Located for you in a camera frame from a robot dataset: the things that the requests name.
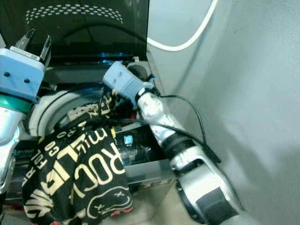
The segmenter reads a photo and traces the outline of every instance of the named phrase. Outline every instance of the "washing machine lid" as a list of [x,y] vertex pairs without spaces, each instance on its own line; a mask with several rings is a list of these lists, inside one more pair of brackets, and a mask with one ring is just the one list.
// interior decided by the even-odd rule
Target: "washing machine lid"
[[145,60],[148,12],[149,0],[3,0],[0,32],[7,45],[15,45],[35,28],[28,51],[36,55],[50,35],[52,64]]

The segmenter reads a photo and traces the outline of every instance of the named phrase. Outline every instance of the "dotted pattern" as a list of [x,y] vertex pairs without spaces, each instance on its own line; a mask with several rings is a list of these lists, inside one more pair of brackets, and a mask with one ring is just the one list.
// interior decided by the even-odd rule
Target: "dotted pattern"
[[99,111],[99,106],[97,103],[89,103],[69,111],[67,115],[70,121],[73,121],[85,113],[98,113],[98,111]]
[[26,22],[29,24],[32,20],[38,18],[45,18],[52,15],[93,15],[103,16],[119,21],[123,24],[123,18],[119,11],[112,8],[80,5],[80,4],[61,4],[56,6],[47,6],[40,8],[33,8],[26,12]]

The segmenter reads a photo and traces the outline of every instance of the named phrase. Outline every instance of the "cartoon face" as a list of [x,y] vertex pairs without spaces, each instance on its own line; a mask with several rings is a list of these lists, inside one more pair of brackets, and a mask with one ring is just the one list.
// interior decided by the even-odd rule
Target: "cartoon face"
[[106,213],[132,207],[133,202],[128,194],[129,188],[117,186],[105,191],[101,195],[93,197],[87,208],[88,217],[96,219]]

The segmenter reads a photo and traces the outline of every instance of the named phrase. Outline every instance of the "wire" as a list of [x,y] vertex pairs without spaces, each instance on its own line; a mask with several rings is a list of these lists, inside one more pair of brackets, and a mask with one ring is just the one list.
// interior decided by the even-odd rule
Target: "wire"
[[154,122],[154,121],[150,121],[150,120],[133,120],[133,119],[106,119],[102,122],[105,122],[105,121],[114,121],[114,122],[123,122],[123,123],[128,123],[128,122],[138,122],[138,123],[141,123],[141,124],[145,124],[145,125],[155,125],[155,126],[160,126],[160,127],[163,127],[163,128],[167,128],[167,129],[170,129],[170,130],[174,130],[178,133],[181,133],[191,139],[193,139],[195,142],[197,142],[198,144],[200,144],[202,146],[202,150],[203,152],[206,154],[206,156],[208,156],[213,162],[215,163],[220,163],[221,160],[216,156],[216,154],[210,149],[210,147],[203,143],[201,140],[199,140],[197,137],[195,137],[194,135],[192,135],[191,133],[185,131],[185,130],[182,130],[182,129],[178,129],[178,128],[175,128],[175,127],[171,127],[171,126],[168,126],[168,125],[165,125],[165,124],[161,124],[161,123],[157,123],[157,122]]
[[155,40],[152,40],[151,38],[147,38],[147,43],[155,48],[158,48],[160,50],[164,50],[167,52],[178,52],[181,51],[183,49],[188,48],[189,46],[191,46],[202,34],[202,32],[204,31],[204,29],[206,28],[208,22],[211,19],[212,14],[214,13],[216,6],[217,6],[218,0],[212,0],[210,8],[208,9],[202,23],[200,24],[198,30],[196,31],[196,33],[185,43],[178,45],[178,46],[167,46],[164,44],[161,44]]
[[106,26],[106,27],[113,27],[116,28],[118,30],[122,30],[123,32],[143,41],[143,42],[147,42],[146,38],[143,37],[142,35],[127,29],[126,27],[119,25],[119,24],[114,24],[114,23],[107,23],[107,22],[87,22],[81,26],[75,27],[74,29],[68,30],[63,36],[62,39],[68,38],[69,36],[83,30],[83,29],[87,29],[90,27],[97,27],[97,26]]
[[102,98],[103,98],[103,96],[101,96],[99,101],[98,101],[98,116],[99,117],[102,116]]
[[190,47],[199,37],[200,35],[203,33],[204,29],[206,28],[208,22],[210,21],[216,6],[217,6],[218,0],[212,0],[210,8],[208,9],[202,23],[200,24],[198,30],[195,32],[195,34],[185,43],[178,45],[178,46],[168,46],[168,45],[164,45],[161,44],[151,38],[147,38],[145,39],[142,35],[131,31],[127,28],[125,28],[124,26],[121,25],[117,25],[114,23],[107,23],[107,22],[89,22],[89,23],[85,23],[82,26],[76,27],[75,29],[69,30],[66,34],[63,35],[63,39],[75,34],[76,32],[83,30],[83,29],[89,29],[90,27],[94,27],[94,26],[108,26],[108,27],[114,27],[116,29],[122,30],[125,33],[136,37],[137,39],[143,41],[143,42],[147,42],[149,45],[158,48],[160,50],[163,51],[167,51],[167,52],[178,52],[178,51],[182,51],[183,49],[186,49],[188,47]]
[[186,103],[188,103],[193,108],[193,110],[195,111],[195,113],[197,115],[197,119],[199,121],[200,130],[201,130],[201,134],[202,134],[203,143],[205,145],[207,145],[203,121],[202,121],[199,110],[193,105],[193,103],[191,103],[187,98],[182,97],[180,95],[159,95],[159,97],[161,97],[161,98],[179,98],[179,99],[185,101]]

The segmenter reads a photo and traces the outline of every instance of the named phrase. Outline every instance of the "white cable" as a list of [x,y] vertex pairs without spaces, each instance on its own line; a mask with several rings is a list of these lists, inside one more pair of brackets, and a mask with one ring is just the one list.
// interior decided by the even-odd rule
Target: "white cable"
[[164,50],[167,52],[178,52],[178,51],[188,48],[199,38],[199,36],[204,31],[205,27],[207,26],[208,22],[210,21],[212,14],[215,11],[217,3],[218,3],[218,0],[212,0],[210,8],[208,9],[208,11],[205,15],[205,18],[203,19],[202,23],[200,24],[198,30],[187,42],[185,42],[181,45],[178,45],[178,46],[167,46],[167,45],[163,45],[155,40],[152,40],[151,38],[148,37],[147,43],[155,48],[158,48],[158,49],[161,49],[161,50]]

